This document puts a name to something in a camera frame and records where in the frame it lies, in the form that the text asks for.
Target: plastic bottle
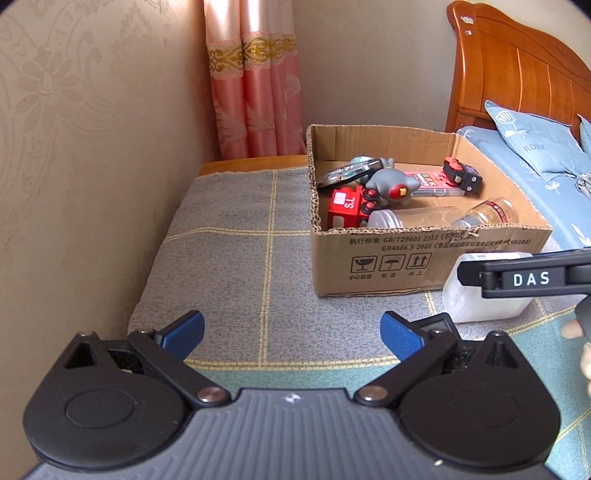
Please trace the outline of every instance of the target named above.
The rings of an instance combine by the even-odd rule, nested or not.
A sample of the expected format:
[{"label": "plastic bottle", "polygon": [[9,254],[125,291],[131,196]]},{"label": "plastic bottle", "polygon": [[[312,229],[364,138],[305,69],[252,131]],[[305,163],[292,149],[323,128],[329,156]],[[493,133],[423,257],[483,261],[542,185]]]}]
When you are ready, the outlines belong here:
[{"label": "plastic bottle", "polygon": [[478,225],[495,225],[500,223],[517,223],[517,212],[511,202],[504,198],[496,198],[479,203],[452,223],[452,226],[470,228]]},{"label": "plastic bottle", "polygon": [[425,207],[408,210],[376,210],[369,215],[369,228],[417,228],[450,226],[462,215],[457,207]]}]

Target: metal bolt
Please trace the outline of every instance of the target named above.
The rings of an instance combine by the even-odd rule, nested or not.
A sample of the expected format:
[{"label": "metal bolt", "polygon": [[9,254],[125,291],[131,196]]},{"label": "metal bolt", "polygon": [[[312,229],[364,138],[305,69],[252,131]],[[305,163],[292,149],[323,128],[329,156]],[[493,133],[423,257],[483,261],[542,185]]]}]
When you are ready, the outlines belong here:
[{"label": "metal bolt", "polygon": [[379,385],[367,385],[359,390],[359,396],[365,401],[381,401],[388,396],[388,390]]},{"label": "metal bolt", "polygon": [[226,400],[229,394],[222,387],[205,387],[197,392],[197,398],[205,403],[217,403]]}]

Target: gray toy elephant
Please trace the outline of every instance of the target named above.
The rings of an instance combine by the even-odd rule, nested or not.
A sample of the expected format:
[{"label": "gray toy elephant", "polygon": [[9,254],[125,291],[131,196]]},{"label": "gray toy elephant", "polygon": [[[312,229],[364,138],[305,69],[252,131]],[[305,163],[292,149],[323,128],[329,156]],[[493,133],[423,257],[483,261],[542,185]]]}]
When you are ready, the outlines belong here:
[{"label": "gray toy elephant", "polygon": [[378,170],[365,184],[366,189],[378,192],[380,199],[377,204],[382,207],[397,203],[406,205],[411,200],[411,194],[420,186],[415,177],[396,168]]}]

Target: pink curtain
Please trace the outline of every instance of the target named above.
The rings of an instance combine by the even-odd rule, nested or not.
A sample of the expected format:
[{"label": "pink curtain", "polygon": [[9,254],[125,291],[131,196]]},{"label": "pink curtain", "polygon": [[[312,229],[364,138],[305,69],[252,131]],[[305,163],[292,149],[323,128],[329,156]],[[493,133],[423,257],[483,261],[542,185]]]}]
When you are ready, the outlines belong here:
[{"label": "pink curtain", "polygon": [[222,157],[305,153],[291,0],[205,0]]}]

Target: gold curtain trim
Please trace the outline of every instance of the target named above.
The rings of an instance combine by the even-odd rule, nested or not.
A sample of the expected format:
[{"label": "gold curtain trim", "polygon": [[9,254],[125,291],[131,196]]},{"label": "gold curtain trim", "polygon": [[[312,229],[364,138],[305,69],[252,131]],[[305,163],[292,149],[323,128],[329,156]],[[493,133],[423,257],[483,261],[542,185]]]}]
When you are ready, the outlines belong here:
[{"label": "gold curtain trim", "polygon": [[209,72],[213,77],[241,72],[244,68],[264,65],[272,61],[281,61],[285,55],[293,55],[297,52],[294,35],[270,34],[250,38],[245,36],[240,45],[226,45],[212,44],[207,48]]}]

